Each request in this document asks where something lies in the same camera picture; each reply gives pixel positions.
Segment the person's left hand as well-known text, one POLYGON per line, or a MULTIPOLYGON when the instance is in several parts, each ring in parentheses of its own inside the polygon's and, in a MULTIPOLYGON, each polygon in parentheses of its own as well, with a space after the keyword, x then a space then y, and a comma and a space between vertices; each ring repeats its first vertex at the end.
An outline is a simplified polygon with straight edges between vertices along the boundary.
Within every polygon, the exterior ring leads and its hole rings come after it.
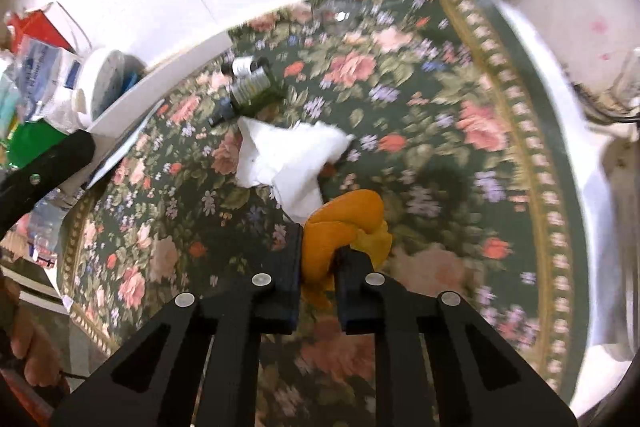
POLYGON ((25 362, 24 375, 32 387, 55 387, 61 378, 61 361, 47 332, 20 303, 20 288, 1 280, 1 294, 17 306, 9 338, 15 358, 25 362))

